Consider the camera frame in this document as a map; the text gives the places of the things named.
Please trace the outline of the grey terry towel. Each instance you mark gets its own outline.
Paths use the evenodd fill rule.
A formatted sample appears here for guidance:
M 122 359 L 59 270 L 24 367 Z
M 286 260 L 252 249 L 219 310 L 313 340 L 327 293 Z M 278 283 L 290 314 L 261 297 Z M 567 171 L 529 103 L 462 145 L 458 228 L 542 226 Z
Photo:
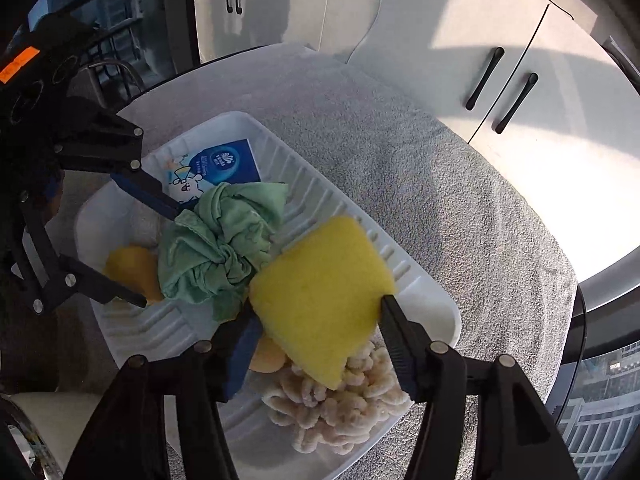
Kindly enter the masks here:
M 276 134 L 446 289 L 462 317 L 461 354 L 510 354 L 549 395 L 575 274 L 532 207 L 474 148 L 396 90 L 300 44 L 205 64 L 138 96 L 122 117 L 153 151 L 229 110 Z

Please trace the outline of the cream chenille scrunchie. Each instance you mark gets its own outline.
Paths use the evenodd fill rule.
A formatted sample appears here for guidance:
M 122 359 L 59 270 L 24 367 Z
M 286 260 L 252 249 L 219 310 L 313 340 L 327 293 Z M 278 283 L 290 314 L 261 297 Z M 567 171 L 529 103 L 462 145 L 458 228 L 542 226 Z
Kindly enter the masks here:
M 290 430 L 296 452 L 310 454 L 324 446 L 338 455 L 368 442 L 377 426 L 412 405 L 387 349 L 373 341 L 348 358 L 336 389 L 289 362 L 262 394 L 262 403 L 273 424 Z

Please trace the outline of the small orange round sponge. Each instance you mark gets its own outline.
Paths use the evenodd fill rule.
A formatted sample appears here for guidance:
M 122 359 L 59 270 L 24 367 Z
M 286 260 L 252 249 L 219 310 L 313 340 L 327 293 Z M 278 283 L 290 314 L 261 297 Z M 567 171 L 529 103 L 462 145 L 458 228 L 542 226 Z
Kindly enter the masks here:
M 285 352 L 266 334 L 263 334 L 250 360 L 250 370 L 271 374 L 280 370 L 288 362 Z

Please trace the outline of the yellow egg-shaped sponge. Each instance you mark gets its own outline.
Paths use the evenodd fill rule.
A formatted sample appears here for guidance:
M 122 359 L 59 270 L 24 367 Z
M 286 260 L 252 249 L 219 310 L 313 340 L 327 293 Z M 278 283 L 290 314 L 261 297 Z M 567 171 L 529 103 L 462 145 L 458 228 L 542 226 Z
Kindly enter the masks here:
M 111 280 L 141 294 L 149 304 L 164 300 L 157 277 L 157 255 L 148 248 L 126 246 L 113 250 L 104 264 Z

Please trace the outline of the blue white tissue pack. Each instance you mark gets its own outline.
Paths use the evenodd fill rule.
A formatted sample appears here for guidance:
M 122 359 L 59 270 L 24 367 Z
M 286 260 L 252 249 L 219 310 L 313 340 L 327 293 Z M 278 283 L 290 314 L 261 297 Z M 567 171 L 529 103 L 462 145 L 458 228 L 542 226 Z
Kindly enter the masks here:
M 165 174 L 166 193 L 180 204 L 195 202 L 222 182 L 239 184 L 262 180 L 252 147 L 246 139 L 169 159 Z

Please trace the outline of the yellow rectangular sponge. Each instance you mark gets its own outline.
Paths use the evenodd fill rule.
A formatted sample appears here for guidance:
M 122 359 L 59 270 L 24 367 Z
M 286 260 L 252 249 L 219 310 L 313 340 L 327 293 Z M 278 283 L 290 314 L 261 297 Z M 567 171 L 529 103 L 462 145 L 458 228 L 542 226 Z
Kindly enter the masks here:
M 334 390 L 347 360 L 369 341 L 392 271 L 353 218 L 333 217 L 250 281 L 265 333 L 315 382 Z

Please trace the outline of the white ribbed plastic tray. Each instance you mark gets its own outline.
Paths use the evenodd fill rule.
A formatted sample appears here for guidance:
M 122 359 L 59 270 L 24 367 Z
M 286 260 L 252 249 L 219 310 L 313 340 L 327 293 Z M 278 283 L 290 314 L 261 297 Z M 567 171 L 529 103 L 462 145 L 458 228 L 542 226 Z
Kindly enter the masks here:
M 193 200 L 206 188 L 191 158 L 210 148 L 221 166 L 234 154 L 228 146 L 244 141 L 250 147 L 258 178 L 284 183 L 288 198 L 281 223 L 250 244 L 248 262 L 261 268 L 329 218 L 349 216 L 366 232 L 393 273 L 396 298 L 406 317 L 423 325 L 436 340 L 455 346 L 461 333 L 459 308 L 419 263 L 411 258 L 371 217 L 309 162 L 250 115 L 229 112 L 203 122 L 146 155 L 142 167 L 160 180 L 175 200 Z M 80 208 L 75 242 L 81 262 L 101 271 L 111 252 L 129 245 L 156 248 L 168 221 L 109 183 Z M 118 365 L 134 354 L 150 361 L 173 358 L 213 336 L 224 308 L 213 300 L 201 304 L 165 299 L 146 308 L 122 300 L 91 304 L 103 338 Z M 250 372 L 242 389 L 218 413 L 238 476 L 242 479 L 335 479 L 356 463 L 398 422 L 397 416 L 376 424 L 366 442 L 338 455 L 325 444 L 309 454 L 292 447 L 291 431 L 276 426 L 262 403 L 270 375 Z

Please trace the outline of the white lower cabinet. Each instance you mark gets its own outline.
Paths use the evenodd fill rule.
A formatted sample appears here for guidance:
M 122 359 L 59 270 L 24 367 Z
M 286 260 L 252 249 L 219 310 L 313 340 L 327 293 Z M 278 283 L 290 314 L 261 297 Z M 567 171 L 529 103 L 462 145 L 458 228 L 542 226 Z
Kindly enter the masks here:
M 552 0 L 194 0 L 203 60 L 300 42 L 416 101 L 522 194 L 588 280 L 639 246 L 639 95 Z M 492 50 L 506 53 L 466 110 Z M 539 80 L 503 133 L 495 125 Z

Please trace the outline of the mint green fabric scrunchie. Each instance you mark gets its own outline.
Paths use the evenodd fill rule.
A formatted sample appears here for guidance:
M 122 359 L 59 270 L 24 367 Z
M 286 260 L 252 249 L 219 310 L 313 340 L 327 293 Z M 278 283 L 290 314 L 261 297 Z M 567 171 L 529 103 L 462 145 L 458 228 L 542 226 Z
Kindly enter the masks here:
M 283 224 L 285 183 L 222 182 L 206 191 L 163 232 L 157 276 L 168 299 L 209 304 L 226 322 L 240 310 L 250 280 L 271 261 Z

